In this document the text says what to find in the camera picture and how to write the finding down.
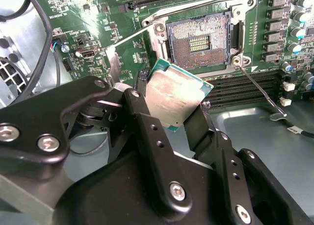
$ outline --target screw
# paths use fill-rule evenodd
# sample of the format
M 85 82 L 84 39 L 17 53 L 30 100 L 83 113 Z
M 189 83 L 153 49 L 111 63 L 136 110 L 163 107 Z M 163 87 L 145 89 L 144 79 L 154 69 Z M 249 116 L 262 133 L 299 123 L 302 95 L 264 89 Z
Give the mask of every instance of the screw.
M 41 150 L 51 152 L 57 150 L 60 143 L 55 137 L 44 136 L 38 140 L 37 145 Z
M 247 5 L 248 6 L 252 6 L 254 4 L 254 1 L 253 0 L 249 0 L 248 2 L 247 2 Z
M 165 26 L 161 23 L 158 23 L 156 26 L 155 26 L 155 29 L 157 32 L 164 32 L 165 31 Z
M 0 126 L 0 141 L 11 142 L 18 138 L 20 132 L 17 128 L 10 125 Z
M 136 96 L 137 98 L 139 97 L 139 93 L 136 90 L 132 90 L 131 94 L 133 94 L 134 96 Z
M 220 135 L 223 137 L 223 139 L 228 140 L 228 136 L 224 133 L 220 133 Z
M 246 211 L 246 209 L 244 209 L 241 205 L 237 205 L 235 209 L 236 209 L 236 213 L 245 224 L 251 223 L 251 216 Z
M 240 58 L 235 56 L 233 57 L 231 63 L 234 65 L 234 66 L 239 66 L 240 65 Z
M 68 53 L 70 51 L 70 48 L 67 45 L 61 45 L 61 51 L 64 53 Z
M 248 153 L 248 155 L 249 155 L 252 159 L 254 159 L 254 158 L 255 158 L 254 154 L 253 154 L 253 153 L 251 153 L 249 150 L 247 151 L 247 153 Z
M 98 80 L 98 79 L 95 80 L 95 84 L 96 84 L 98 87 L 101 87 L 101 88 L 104 88 L 104 87 L 105 87 L 104 82 L 101 81 L 101 80 Z
M 177 183 L 170 184 L 170 193 L 176 200 L 184 200 L 185 191 L 182 186 Z

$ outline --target bolt head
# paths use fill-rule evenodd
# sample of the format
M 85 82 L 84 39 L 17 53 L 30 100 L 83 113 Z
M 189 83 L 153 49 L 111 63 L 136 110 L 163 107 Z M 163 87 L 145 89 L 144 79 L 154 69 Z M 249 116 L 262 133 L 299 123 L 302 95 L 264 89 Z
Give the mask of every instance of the bolt head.
M 245 224 L 250 224 L 251 223 L 251 216 L 246 211 L 246 209 L 244 209 L 241 205 L 237 205 L 235 210 L 236 210 L 236 213 L 238 214 L 238 216 L 241 218 L 241 220 Z
M 10 125 L 0 126 L 0 141 L 11 142 L 18 138 L 20 132 L 17 128 Z
M 170 193 L 176 200 L 184 200 L 185 191 L 183 187 L 177 183 L 170 184 Z
M 164 32 L 165 31 L 165 26 L 161 23 L 158 23 L 156 26 L 155 26 L 155 29 L 157 32 Z
M 59 148 L 59 141 L 52 136 L 41 137 L 37 142 L 38 147 L 47 152 L 55 151 Z
M 139 93 L 136 90 L 132 90 L 131 94 L 133 94 L 134 96 L 136 96 L 137 98 L 139 97 Z
M 70 48 L 67 45 L 61 45 L 61 51 L 64 53 L 68 53 L 70 51 Z

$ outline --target hex bolt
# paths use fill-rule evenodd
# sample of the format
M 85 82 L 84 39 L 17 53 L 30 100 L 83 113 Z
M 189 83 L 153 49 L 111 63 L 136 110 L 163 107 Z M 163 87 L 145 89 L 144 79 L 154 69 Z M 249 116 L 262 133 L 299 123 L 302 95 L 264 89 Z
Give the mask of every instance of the hex bolt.
M 228 140 L 228 136 L 224 133 L 220 133 L 220 135 L 222 136 L 223 139 Z
M 18 138 L 20 132 L 17 128 L 10 125 L 0 126 L 0 141 L 11 142 Z
M 165 31 L 165 26 L 161 23 L 158 23 L 156 26 L 155 26 L 155 29 L 157 32 L 164 32 Z
M 253 153 L 251 153 L 249 150 L 247 151 L 247 154 L 252 158 L 252 159 L 254 159 L 255 158 L 255 156 L 254 156 L 254 154 Z
M 184 200 L 185 198 L 183 187 L 175 182 L 170 184 L 170 193 L 176 200 Z
M 246 209 L 244 209 L 241 205 L 237 205 L 235 209 L 236 209 L 236 213 L 245 224 L 251 223 L 251 216 L 246 211 Z
M 134 96 L 136 96 L 137 98 L 139 97 L 139 93 L 136 90 L 132 90 L 131 94 L 133 94 Z
M 47 152 L 55 151 L 59 148 L 59 141 L 52 136 L 43 136 L 37 142 L 38 147 Z

